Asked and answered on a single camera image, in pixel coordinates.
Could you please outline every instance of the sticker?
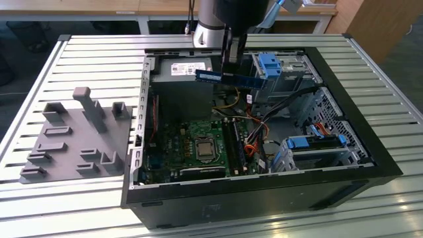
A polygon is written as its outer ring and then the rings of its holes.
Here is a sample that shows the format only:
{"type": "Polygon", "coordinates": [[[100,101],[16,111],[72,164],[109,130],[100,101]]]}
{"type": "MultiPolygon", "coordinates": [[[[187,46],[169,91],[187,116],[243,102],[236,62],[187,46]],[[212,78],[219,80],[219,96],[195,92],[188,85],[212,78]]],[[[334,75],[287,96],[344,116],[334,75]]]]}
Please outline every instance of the sticker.
{"type": "Polygon", "coordinates": [[[135,11],[117,11],[116,14],[135,14],[135,11]]]}
{"type": "Polygon", "coordinates": [[[205,70],[204,62],[199,63],[173,63],[171,65],[171,75],[195,75],[196,69],[205,70]]]}
{"type": "Polygon", "coordinates": [[[247,103],[252,104],[252,95],[251,94],[247,94],[247,103]]]}
{"type": "Polygon", "coordinates": [[[205,78],[205,79],[212,79],[212,80],[219,80],[220,81],[220,76],[216,76],[216,75],[208,75],[208,74],[201,74],[200,73],[200,78],[205,78]]]}
{"type": "Polygon", "coordinates": [[[259,160],[259,165],[260,165],[260,167],[262,167],[263,169],[266,169],[266,163],[264,163],[263,160],[259,160]]]}
{"type": "Polygon", "coordinates": [[[284,66],[284,67],[282,67],[283,68],[283,70],[294,70],[294,67],[292,66],[284,66]]]}

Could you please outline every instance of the wooden cabinet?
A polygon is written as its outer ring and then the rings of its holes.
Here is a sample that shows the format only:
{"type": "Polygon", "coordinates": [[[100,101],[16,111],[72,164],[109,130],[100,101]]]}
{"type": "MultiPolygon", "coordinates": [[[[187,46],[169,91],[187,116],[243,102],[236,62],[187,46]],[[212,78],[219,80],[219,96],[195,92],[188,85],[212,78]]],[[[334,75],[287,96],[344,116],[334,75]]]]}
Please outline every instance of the wooden cabinet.
{"type": "Polygon", "coordinates": [[[350,33],[382,63],[423,13],[423,0],[338,0],[336,10],[326,33],[350,33]]]}

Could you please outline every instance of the cpu socket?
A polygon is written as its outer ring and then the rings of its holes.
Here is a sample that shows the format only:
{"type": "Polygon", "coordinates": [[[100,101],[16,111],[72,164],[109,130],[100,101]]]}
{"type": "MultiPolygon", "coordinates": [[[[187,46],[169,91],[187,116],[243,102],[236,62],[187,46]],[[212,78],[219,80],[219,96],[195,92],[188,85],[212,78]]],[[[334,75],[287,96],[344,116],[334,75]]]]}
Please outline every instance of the cpu socket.
{"type": "Polygon", "coordinates": [[[212,136],[201,136],[195,139],[196,159],[208,164],[216,159],[216,150],[212,136]]]}

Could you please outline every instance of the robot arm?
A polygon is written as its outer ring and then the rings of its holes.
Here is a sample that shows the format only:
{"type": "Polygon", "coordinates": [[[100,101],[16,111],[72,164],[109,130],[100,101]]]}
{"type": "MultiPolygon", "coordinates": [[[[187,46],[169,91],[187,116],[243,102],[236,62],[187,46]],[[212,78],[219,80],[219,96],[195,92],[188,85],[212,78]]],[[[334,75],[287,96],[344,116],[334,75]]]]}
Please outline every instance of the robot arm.
{"type": "Polygon", "coordinates": [[[248,28],[270,28],[280,7],[296,13],[300,5],[302,0],[201,1],[193,42],[196,47],[221,46],[221,73],[235,74],[240,67],[248,28]]]}

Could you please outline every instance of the wooden desk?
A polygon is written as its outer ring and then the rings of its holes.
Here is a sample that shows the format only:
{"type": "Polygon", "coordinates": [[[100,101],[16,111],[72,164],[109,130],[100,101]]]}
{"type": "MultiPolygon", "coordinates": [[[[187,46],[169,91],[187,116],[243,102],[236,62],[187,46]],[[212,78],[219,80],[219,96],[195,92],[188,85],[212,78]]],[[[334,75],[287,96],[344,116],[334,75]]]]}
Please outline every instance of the wooden desk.
{"type": "MultiPolygon", "coordinates": [[[[200,0],[196,1],[195,15],[200,0]]],[[[314,33],[324,33],[336,10],[302,7],[298,14],[284,9],[276,21],[315,21],[314,33]]],[[[123,21],[139,22],[149,34],[148,21],[185,20],[188,0],[0,0],[0,21],[123,21]]]]}
{"type": "Polygon", "coordinates": [[[140,0],[0,0],[0,14],[136,14],[140,0]]]}
{"type": "MultiPolygon", "coordinates": [[[[199,0],[193,7],[197,14],[199,0]]],[[[328,7],[302,7],[296,15],[336,15],[336,9],[328,7]]],[[[188,0],[140,0],[140,15],[188,15],[188,0]]],[[[287,10],[280,10],[280,15],[292,15],[287,10]]]]}
{"type": "MultiPolygon", "coordinates": [[[[200,0],[196,1],[193,14],[197,15],[200,0]]],[[[323,34],[331,18],[338,11],[330,7],[302,7],[295,15],[280,10],[276,21],[315,21],[314,34],[323,34]]],[[[151,20],[185,20],[188,15],[188,0],[140,0],[140,29],[148,32],[151,20]]]]}

